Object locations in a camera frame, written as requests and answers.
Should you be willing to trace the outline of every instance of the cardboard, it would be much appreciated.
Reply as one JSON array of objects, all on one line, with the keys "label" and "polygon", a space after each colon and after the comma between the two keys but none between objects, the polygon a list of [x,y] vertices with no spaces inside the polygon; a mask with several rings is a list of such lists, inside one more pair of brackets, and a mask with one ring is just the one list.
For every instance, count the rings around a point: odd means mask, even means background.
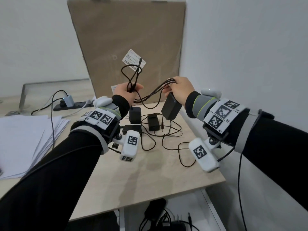
[{"label": "cardboard", "polygon": [[[67,4],[96,97],[111,97],[111,86],[128,81],[121,68],[130,49],[146,62],[138,78],[145,87],[141,97],[178,76],[185,2],[68,0]],[[130,78],[134,71],[127,67],[124,73]],[[159,93],[145,103],[158,100]]]}]

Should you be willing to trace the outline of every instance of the black sleeve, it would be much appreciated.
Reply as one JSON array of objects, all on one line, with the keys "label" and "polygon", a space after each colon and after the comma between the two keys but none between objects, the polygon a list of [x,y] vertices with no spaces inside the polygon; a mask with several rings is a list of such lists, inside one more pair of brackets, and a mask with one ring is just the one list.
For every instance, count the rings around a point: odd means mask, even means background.
[{"label": "black sleeve", "polygon": [[[123,97],[114,104],[127,114]],[[101,152],[96,137],[71,133],[1,198],[0,230],[64,230]]]},{"label": "black sleeve", "polygon": [[[192,104],[199,95],[192,92],[188,96],[185,105],[188,116],[193,116]],[[232,121],[225,143],[235,146],[248,112],[245,109]],[[307,175],[307,157],[303,144],[308,140],[308,133],[273,119],[270,114],[260,118],[251,130],[242,154],[308,210],[305,185],[297,181]]]}]

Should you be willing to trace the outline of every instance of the hand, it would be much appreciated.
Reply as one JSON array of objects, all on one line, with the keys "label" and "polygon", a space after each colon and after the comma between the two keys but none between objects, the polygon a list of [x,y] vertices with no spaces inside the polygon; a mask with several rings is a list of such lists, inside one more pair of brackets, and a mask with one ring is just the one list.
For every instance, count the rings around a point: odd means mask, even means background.
[{"label": "hand", "polygon": [[176,83],[171,83],[163,89],[165,97],[169,95],[170,92],[173,93],[175,99],[182,105],[185,106],[185,102],[190,93],[195,89],[191,82],[186,77],[173,77]]},{"label": "hand", "polygon": [[[128,101],[129,106],[132,106],[133,103],[134,103],[134,99],[137,97],[137,93],[136,92],[128,92],[127,91],[127,84],[128,84],[128,82],[118,84],[117,87],[115,88],[114,95],[120,95],[120,96],[124,97]],[[143,89],[143,86],[141,84],[137,83],[135,90],[139,92],[140,89]]]}]

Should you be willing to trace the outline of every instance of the person's left hand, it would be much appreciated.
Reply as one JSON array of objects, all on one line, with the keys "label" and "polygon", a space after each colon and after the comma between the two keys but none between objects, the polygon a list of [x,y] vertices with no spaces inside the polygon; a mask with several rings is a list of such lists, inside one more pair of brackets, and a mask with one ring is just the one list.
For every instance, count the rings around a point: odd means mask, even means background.
[{"label": "person's left hand", "polygon": [[[133,103],[134,103],[134,99],[137,97],[137,93],[136,92],[128,92],[127,89],[126,89],[127,84],[128,84],[128,82],[118,84],[117,87],[115,88],[114,95],[120,95],[120,96],[124,97],[128,101],[129,106],[132,106]],[[137,92],[139,92],[140,89],[143,89],[143,86],[141,84],[137,83],[135,90]]]}]

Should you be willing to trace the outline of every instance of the wooden desk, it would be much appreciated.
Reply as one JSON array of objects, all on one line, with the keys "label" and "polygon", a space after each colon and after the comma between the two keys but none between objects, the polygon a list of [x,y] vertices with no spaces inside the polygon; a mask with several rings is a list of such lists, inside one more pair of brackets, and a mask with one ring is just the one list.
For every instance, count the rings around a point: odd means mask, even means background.
[{"label": "wooden desk", "polygon": [[[89,97],[84,96],[83,99],[82,97],[81,99],[74,97],[74,100],[83,101],[86,98]],[[2,100],[0,116],[4,116],[8,111],[17,109],[18,105],[15,106],[19,102],[17,98],[2,98]],[[160,113],[162,106],[163,103],[160,103],[155,109],[140,107],[142,115],[144,115],[155,112]],[[56,145],[67,137],[70,127],[75,120],[85,112],[93,109],[86,108],[80,113],[69,117],[71,122],[56,140]],[[74,111],[57,111],[54,112],[54,116],[64,116]],[[50,115],[50,112],[50,109],[46,109],[38,114]],[[181,137],[165,137],[164,146],[171,149],[176,149],[181,142],[189,142],[195,138],[181,115],[177,116],[175,122],[182,127],[183,135]],[[169,121],[164,121],[164,125],[169,125],[169,123]],[[129,124],[129,120],[126,118],[121,121],[122,126],[125,124]],[[172,124],[172,127],[178,128],[176,124]],[[183,167],[179,162],[177,151],[164,149],[161,145],[161,138],[154,137],[154,139],[156,140],[155,148],[151,151],[143,151],[141,146],[139,146],[136,159],[131,163],[121,161],[119,154],[112,150],[102,155],[83,190],[71,219],[106,212],[225,181],[219,170],[207,174],[198,163],[195,163],[190,168]],[[143,135],[142,140],[145,149],[151,148],[154,144],[146,135]],[[181,148],[186,148],[187,146],[187,143],[180,145]],[[181,150],[180,154],[185,165],[193,163],[194,157],[189,150]],[[19,180],[19,178],[0,180],[0,197]]]}]

